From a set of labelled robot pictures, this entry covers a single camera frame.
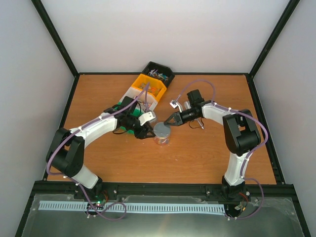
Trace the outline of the round metal jar lid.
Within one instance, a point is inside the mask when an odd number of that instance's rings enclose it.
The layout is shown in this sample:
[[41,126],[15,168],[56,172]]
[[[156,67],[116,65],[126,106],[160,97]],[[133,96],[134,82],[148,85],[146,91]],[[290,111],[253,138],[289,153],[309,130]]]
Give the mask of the round metal jar lid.
[[154,126],[154,134],[158,138],[167,138],[171,134],[171,128],[163,122],[158,122]]

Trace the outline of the silver metal scoop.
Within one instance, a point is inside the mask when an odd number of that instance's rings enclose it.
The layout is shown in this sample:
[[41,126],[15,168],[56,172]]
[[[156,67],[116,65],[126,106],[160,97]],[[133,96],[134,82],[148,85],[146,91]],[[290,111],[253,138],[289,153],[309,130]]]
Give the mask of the silver metal scoop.
[[[184,102],[184,106],[185,106],[185,109],[186,109],[186,110],[189,110],[189,109],[192,108],[189,101],[185,101],[185,102]],[[189,122],[189,127],[190,127],[190,128],[192,128],[192,129],[194,129],[194,128],[201,128],[201,129],[204,129],[204,123],[202,122],[202,119],[201,119],[201,118],[199,118],[199,117],[198,117],[197,115],[195,115],[195,114],[192,114],[191,117],[192,117],[192,119],[191,119],[191,121]],[[191,126],[191,122],[192,122],[192,121],[196,121],[196,122],[198,123],[198,126],[197,126],[197,127],[192,127],[192,126]]]

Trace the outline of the green candy bin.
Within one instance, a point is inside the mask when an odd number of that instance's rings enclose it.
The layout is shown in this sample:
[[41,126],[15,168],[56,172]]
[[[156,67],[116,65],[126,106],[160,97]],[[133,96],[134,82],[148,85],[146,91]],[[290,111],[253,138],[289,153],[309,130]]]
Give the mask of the green candy bin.
[[134,135],[132,127],[135,123],[140,123],[139,117],[142,115],[140,103],[132,105],[129,109],[124,110],[117,115],[117,127],[112,131],[115,135],[122,135],[124,133],[131,133]]

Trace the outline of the clear plastic jar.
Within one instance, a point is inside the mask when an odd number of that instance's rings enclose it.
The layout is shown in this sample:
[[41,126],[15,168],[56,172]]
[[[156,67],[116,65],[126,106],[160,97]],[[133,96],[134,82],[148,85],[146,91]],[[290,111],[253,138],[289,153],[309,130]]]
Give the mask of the clear plastic jar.
[[154,142],[160,146],[165,146],[169,144],[170,134],[156,134],[154,137]]

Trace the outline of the yellow candy bin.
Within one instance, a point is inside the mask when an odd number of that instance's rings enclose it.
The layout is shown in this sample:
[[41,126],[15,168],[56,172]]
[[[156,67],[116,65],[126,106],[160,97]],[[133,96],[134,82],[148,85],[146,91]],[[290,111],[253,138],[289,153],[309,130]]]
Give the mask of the yellow candy bin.
[[159,102],[167,90],[161,80],[140,74],[131,86],[143,90],[147,84],[149,84],[148,95],[152,95]]

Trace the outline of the black candy bin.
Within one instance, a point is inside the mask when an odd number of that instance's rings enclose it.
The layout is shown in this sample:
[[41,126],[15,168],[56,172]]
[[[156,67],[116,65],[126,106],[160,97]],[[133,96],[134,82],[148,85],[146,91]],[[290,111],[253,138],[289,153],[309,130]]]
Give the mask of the black candy bin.
[[175,74],[169,67],[152,61],[146,65],[141,73],[162,81],[167,88],[175,78]]

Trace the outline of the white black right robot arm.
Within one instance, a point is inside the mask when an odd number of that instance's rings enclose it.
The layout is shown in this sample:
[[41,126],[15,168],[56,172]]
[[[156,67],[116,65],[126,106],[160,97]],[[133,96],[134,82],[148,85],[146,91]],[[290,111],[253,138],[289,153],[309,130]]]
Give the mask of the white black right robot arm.
[[164,124],[181,126],[195,119],[209,119],[223,126],[226,146],[230,152],[228,168],[222,177],[221,193],[224,199],[233,200],[244,189],[245,171],[253,149],[261,143],[256,122],[250,110],[235,111],[205,101],[199,90],[187,94],[189,105],[183,109],[181,104],[172,100],[170,105],[179,108]]

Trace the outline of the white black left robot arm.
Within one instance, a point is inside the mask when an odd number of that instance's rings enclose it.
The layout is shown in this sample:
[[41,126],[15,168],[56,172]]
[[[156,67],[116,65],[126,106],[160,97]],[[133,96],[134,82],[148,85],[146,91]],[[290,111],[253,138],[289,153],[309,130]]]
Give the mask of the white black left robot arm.
[[85,165],[85,150],[103,135],[122,127],[131,130],[137,139],[153,138],[155,134],[151,123],[156,115],[151,110],[134,114],[138,107],[138,101],[126,96],[120,104],[106,109],[84,125],[72,129],[59,128],[46,156],[46,172],[63,175],[83,186],[91,198],[99,198],[103,192],[103,181]]

